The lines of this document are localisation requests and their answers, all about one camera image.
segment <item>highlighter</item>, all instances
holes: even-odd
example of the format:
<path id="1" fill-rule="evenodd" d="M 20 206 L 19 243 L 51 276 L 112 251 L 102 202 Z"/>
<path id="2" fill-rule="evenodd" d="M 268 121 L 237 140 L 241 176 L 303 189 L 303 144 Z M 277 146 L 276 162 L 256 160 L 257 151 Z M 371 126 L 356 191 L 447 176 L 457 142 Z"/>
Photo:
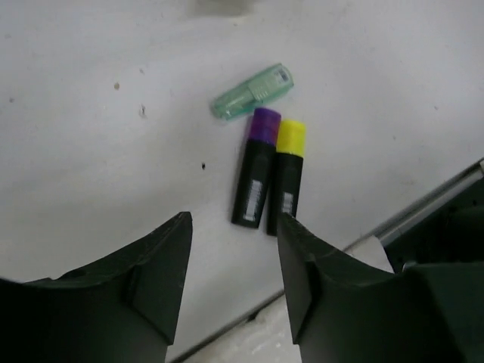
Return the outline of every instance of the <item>highlighter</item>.
<path id="1" fill-rule="evenodd" d="M 258 228 L 270 183 L 281 115 L 257 108 L 250 124 L 235 195 L 232 223 Z"/>
<path id="2" fill-rule="evenodd" d="M 293 86 L 289 70 L 275 64 L 214 100 L 212 112 L 218 118 L 233 119 L 278 99 Z"/>
<path id="3" fill-rule="evenodd" d="M 267 234 L 271 236 L 277 235 L 281 213 L 296 217 L 305 146 L 306 126 L 291 119 L 283 120 L 279 127 L 269 196 Z"/>

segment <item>small dark spot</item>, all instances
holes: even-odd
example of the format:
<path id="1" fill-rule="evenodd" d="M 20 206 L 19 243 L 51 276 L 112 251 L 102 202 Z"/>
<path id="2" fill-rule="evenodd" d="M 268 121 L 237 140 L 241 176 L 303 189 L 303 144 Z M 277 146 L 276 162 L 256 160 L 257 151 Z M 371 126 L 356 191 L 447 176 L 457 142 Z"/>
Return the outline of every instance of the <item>small dark spot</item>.
<path id="1" fill-rule="evenodd" d="M 411 186 L 411 185 L 415 185 L 415 180 L 413 179 L 409 179 L 409 180 L 403 180 L 400 182 L 401 185 L 405 185 L 405 186 Z"/>
<path id="2" fill-rule="evenodd" d="M 147 119 L 147 116 L 146 116 L 146 107 L 142 104 L 140 107 L 139 107 L 139 116 L 142 118 L 142 119 Z"/>
<path id="3" fill-rule="evenodd" d="M 249 317 L 247 318 L 247 322 L 250 323 L 251 321 L 255 321 L 258 314 L 259 314 L 259 312 L 254 312 L 254 313 L 250 314 Z"/>

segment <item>barcode label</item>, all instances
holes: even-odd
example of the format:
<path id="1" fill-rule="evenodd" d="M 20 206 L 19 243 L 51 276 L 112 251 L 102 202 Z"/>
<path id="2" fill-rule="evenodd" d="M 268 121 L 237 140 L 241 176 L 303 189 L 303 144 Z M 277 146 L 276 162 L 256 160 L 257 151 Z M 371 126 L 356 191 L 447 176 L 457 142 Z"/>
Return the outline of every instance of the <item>barcode label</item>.
<path id="1" fill-rule="evenodd" d="M 246 221 L 256 221 L 256 210 L 259 205 L 260 192 L 262 190 L 262 183 L 258 180 L 252 180 L 250 185 L 249 201 L 245 209 L 244 219 Z"/>
<path id="2" fill-rule="evenodd" d="M 282 200 L 282 213 L 289 213 L 292 215 L 294 196 L 291 193 L 284 193 L 284 199 Z"/>

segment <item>marker cap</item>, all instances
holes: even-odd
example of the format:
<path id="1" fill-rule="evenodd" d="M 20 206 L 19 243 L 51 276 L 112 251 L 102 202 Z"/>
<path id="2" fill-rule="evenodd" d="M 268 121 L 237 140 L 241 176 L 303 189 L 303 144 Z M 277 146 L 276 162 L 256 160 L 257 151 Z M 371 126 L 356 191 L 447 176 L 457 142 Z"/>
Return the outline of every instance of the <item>marker cap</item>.
<path id="1" fill-rule="evenodd" d="M 284 119 L 279 126 L 276 151 L 304 157 L 306 147 L 306 125 L 293 119 Z"/>
<path id="2" fill-rule="evenodd" d="M 281 115 L 268 108 L 256 108 L 250 125 L 249 139 L 275 146 Z"/>

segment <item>dirt speck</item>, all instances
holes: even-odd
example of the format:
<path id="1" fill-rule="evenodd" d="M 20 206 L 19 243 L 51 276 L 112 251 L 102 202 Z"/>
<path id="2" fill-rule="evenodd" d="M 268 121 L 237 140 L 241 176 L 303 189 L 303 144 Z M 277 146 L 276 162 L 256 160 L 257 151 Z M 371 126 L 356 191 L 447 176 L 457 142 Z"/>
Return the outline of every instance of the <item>dirt speck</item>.
<path id="1" fill-rule="evenodd" d="M 148 118 L 148 116 L 146 116 L 146 107 L 143 104 L 139 107 L 138 114 L 142 119 Z"/>
<path id="2" fill-rule="evenodd" d="M 417 182 L 414 180 L 414 179 L 405 179 L 405 180 L 402 180 L 400 182 L 401 185 L 405 185 L 405 186 L 412 186 L 412 185 L 415 185 Z"/>

